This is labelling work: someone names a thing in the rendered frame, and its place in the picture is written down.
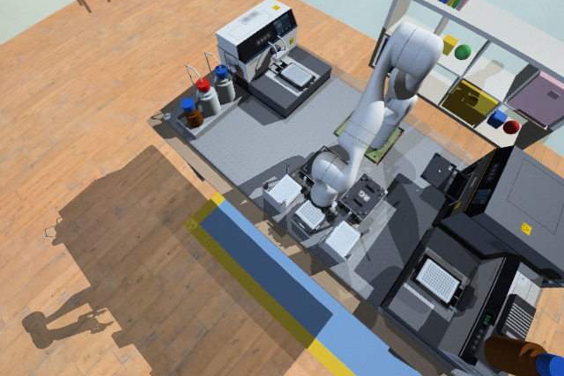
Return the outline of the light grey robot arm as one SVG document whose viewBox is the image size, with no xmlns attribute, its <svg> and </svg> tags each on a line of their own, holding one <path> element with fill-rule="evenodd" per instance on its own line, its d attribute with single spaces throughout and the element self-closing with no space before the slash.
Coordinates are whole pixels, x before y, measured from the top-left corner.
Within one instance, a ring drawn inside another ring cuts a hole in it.
<svg viewBox="0 0 564 376">
<path fill-rule="evenodd" d="M 310 195 L 316 205 L 329 206 L 338 192 L 347 192 L 368 146 L 381 149 L 390 140 L 415 106 L 416 94 L 439 61 L 443 46 L 439 36 L 408 22 L 394 30 L 357 107 L 338 136 L 338 143 L 349 154 L 349 163 L 329 151 L 320 153 L 313 162 L 314 185 Z M 391 66 L 395 68 L 390 73 L 389 90 L 384 96 Z"/>
</svg>

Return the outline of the brown glass bottle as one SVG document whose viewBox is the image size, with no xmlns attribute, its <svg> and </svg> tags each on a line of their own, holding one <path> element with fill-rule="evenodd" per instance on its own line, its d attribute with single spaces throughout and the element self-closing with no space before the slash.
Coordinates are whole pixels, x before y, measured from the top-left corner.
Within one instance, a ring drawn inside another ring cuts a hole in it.
<svg viewBox="0 0 564 376">
<path fill-rule="evenodd" d="M 198 128 L 198 127 L 200 127 L 200 126 L 203 124 L 203 122 L 204 122 L 203 116 L 201 115 L 201 113 L 200 113 L 198 107 L 196 107 L 196 109 L 197 109 L 197 113 L 196 113 L 195 115 L 193 115 L 193 116 L 188 116 L 188 115 L 186 115 L 185 112 L 183 112 L 184 115 L 185 115 L 185 117 L 186 117 L 186 119 L 187 119 L 187 121 L 188 121 L 188 123 L 189 123 L 189 125 L 190 125 L 192 128 Z"/>
</svg>

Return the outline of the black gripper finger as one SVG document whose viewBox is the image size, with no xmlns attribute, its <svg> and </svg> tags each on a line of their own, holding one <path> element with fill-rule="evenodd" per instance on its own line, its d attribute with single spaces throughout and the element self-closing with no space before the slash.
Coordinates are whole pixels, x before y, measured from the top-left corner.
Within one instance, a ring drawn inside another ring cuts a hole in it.
<svg viewBox="0 0 564 376">
<path fill-rule="evenodd" d="M 330 221 L 334 221 L 334 219 L 338 216 L 339 214 L 339 210 L 336 209 L 334 210 L 332 207 L 330 207 L 330 212 L 328 213 L 327 210 L 321 210 L 321 212 L 325 215 L 324 219 L 328 219 L 330 217 Z"/>
<path fill-rule="evenodd" d="M 312 188 L 310 188 L 310 184 L 309 184 L 309 183 L 307 183 L 304 187 L 302 187 L 301 193 L 304 194 L 304 196 L 305 196 L 305 197 L 304 197 L 304 198 L 305 198 L 305 201 L 307 201 L 307 200 L 310 201 L 310 199 L 309 199 L 309 192 L 311 191 L 311 189 L 312 189 Z"/>
</svg>

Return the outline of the brown bottle body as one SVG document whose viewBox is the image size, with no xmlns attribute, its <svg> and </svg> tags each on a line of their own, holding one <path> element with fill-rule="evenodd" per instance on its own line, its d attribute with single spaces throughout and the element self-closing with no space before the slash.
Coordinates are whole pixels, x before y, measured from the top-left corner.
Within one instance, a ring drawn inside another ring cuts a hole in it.
<svg viewBox="0 0 564 376">
<path fill-rule="evenodd" d="M 493 368 L 515 376 L 531 376 L 524 365 L 524 355 L 529 349 L 539 349 L 547 353 L 537 343 L 501 335 L 490 336 L 484 346 L 486 360 Z"/>
</svg>

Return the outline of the red bottle cap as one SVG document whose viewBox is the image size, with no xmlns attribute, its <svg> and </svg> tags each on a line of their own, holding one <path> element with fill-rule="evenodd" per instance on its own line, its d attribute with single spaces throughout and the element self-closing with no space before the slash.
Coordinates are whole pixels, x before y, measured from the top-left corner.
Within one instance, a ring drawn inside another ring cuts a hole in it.
<svg viewBox="0 0 564 376">
<path fill-rule="evenodd" d="M 202 81 L 203 81 L 203 83 L 201 83 L 200 79 L 197 80 L 197 82 L 196 82 L 197 89 L 200 92 L 206 92 L 210 89 L 209 81 L 206 78 L 202 78 Z"/>
</svg>

